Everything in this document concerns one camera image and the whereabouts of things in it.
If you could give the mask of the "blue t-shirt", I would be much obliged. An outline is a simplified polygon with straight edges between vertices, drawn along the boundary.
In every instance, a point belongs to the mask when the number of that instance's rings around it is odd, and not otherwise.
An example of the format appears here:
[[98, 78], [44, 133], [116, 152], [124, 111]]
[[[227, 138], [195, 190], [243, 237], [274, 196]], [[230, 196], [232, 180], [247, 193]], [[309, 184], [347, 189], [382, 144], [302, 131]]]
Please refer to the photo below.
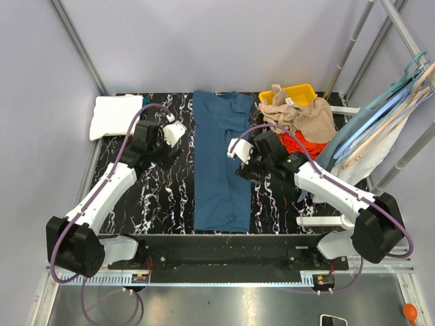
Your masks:
[[249, 231], [251, 183], [236, 175], [240, 159], [227, 156], [232, 139], [250, 127], [252, 96], [193, 92], [194, 229]]

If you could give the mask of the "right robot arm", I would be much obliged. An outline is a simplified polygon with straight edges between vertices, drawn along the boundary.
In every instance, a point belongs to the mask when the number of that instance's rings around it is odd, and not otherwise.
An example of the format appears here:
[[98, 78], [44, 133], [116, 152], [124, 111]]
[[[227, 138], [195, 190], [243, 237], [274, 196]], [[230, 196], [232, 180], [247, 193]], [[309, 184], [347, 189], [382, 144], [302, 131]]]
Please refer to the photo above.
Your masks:
[[340, 256], [360, 255], [380, 263], [404, 238], [404, 224], [396, 199], [388, 193], [376, 196], [335, 177], [310, 156], [288, 152], [272, 131], [250, 140], [232, 139], [229, 158], [241, 161], [236, 174], [254, 183], [272, 174], [303, 191], [319, 196], [341, 212], [340, 232], [323, 236], [309, 251], [309, 263], [324, 269]]

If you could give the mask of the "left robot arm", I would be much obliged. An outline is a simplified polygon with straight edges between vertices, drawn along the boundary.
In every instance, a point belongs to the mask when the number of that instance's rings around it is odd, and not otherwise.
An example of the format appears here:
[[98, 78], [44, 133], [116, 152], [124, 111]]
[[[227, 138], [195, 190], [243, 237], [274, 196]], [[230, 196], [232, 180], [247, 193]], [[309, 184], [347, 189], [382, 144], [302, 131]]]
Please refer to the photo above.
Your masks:
[[133, 236], [100, 239], [99, 231], [119, 199], [153, 164], [170, 168], [181, 155], [177, 144], [186, 133], [180, 121], [166, 126], [139, 121], [131, 138], [125, 138], [115, 162], [86, 197], [65, 217], [52, 217], [46, 224], [51, 273], [57, 267], [74, 276], [93, 277], [102, 266], [124, 261], [141, 268], [147, 253]]

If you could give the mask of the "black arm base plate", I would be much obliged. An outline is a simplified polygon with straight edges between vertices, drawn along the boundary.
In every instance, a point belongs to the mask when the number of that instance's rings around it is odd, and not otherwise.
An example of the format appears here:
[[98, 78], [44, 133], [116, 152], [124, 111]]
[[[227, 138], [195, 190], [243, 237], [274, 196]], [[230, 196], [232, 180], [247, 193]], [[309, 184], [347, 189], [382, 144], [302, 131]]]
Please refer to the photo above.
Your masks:
[[153, 285], [262, 285], [305, 283], [303, 272], [347, 271], [345, 256], [328, 260], [320, 235], [142, 235], [136, 258], [111, 270], [151, 269]]

